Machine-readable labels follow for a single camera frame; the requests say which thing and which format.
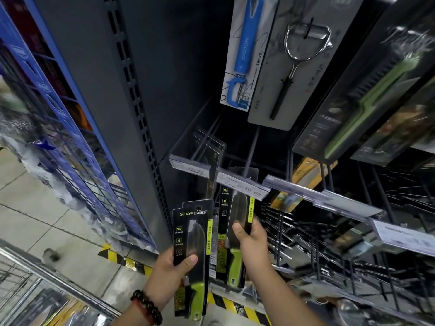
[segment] green kitchen tool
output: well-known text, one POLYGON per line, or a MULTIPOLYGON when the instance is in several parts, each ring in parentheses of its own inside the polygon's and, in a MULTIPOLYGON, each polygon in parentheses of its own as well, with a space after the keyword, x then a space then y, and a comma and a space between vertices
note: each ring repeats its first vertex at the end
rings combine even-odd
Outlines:
POLYGON ((193 321, 198 321, 202 317, 202 310, 204 307, 204 274, 205 274, 205 232, 202 227, 197 223, 196 219, 191 219, 188 226, 188 241, 187 241, 187 254, 190 256, 196 254, 198 262, 186 276, 184 284, 190 285, 193 293, 189 305, 189 316, 193 321))
POLYGON ((358 87, 360 91, 364 91, 367 86, 372 88, 358 101, 359 109, 356 113, 346 122, 338 134, 335 135, 334 139, 329 142, 325 149, 326 158, 330 158, 345 140, 362 125, 379 106, 382 106, 382 103, 378 102, 383 95, 387 93, 406 72, 413 70, 418 65, 420 59, 421 53, 415 53, 401 60, 399 63, 394 60, 387 62, 382 69, 376 71, 374 75, 371 75, 358 87))
POLYGON ((240 241, 233 231, 233 223, 238 221, 242 226, 245 225, 247 216, 248 201, 247 196, 236 190, 233 191, 233 199, 230 207, 230 217, 228 220, 227 238, 225 246, 230 249, 233 255, 228 271, 227 285, 237 288, 242 272, 242 252, 240 251, 240 241))

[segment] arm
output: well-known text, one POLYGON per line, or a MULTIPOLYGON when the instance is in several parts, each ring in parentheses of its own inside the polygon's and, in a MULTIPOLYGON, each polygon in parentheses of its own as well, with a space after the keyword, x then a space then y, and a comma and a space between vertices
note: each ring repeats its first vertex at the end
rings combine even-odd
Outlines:
MULTIPOLYGON (((160 312, 174 297, 181 279, 197 262, 198 257, 190 255, 179 265, 174 266, 174 250, 172 247, 159 256, 143 292, 153 301, 160 312)), ((150 323, 145 319, 139 308, 131 304, 111 326, 150 326, 150 323)))
POLYGON ((273 269, 268 256, 267 233, 258 219, 251 235, 239 223, 233 230, 240 240, 243 262, 274 326, 324 326, 319 317, 297 296, 273 269))

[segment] hand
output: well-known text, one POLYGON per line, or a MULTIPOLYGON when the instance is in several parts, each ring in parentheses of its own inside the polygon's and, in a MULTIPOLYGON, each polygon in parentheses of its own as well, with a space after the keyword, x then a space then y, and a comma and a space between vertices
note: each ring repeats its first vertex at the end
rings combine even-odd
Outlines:
POLYGON ((144 293, 154 302, 154 305, 158 307, 160 312, 174 297, 181 279, 192 270, 197 262, 198 257, 190 255, 179 265, 174 266, 173 247, 160 254, 153 273, 144 286, 144 293))
POLYGON ((270 267, 268 235, 256 217, 252 220, 251 234, 248 235, 239 222, 233 223, 233 231, 240 241, 242 259, 249 277, 254 280, 265 268, 270 267))

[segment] blue metal shelf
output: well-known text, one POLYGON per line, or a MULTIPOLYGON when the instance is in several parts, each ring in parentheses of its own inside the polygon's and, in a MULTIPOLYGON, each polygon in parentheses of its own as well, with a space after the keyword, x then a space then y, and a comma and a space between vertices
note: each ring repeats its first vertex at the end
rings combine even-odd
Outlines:
POLYGON ((122 219, 132 236, 155 247, 148 227, 131 198, 128 187, 33 0, 24 1, 53 57, 30 51, 6 9, 0 3, 0 38, 3 40, 3 45, 0 46, 0 56, 4 67, 3 75, 19 87, 21 93, 18 95, 24 94, 31 101, 34 116, 44 129, 45 152, 59 174, 96 211, 99 217, 122 219), (60 96, 55 92, 35 56, 57 63, 75 99, 60 96), (93 131, 79 128, 68 112, 66 102, 73 102, 80 106, 93 131), (114 174, 118 176, 120 185, 108 181, 114 174))

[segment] right hand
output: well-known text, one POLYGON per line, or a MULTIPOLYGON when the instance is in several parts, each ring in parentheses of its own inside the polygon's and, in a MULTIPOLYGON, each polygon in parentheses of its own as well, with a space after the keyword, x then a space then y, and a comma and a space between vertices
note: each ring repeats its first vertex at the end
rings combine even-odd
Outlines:
POLYGON ((271 267, 268 252, 268 235, 256 217, 252 220, 251 234, 248 235, 239 222, 233 223, 233 231, 240 241, 240 250, 246 270, 251 279, 271 267))

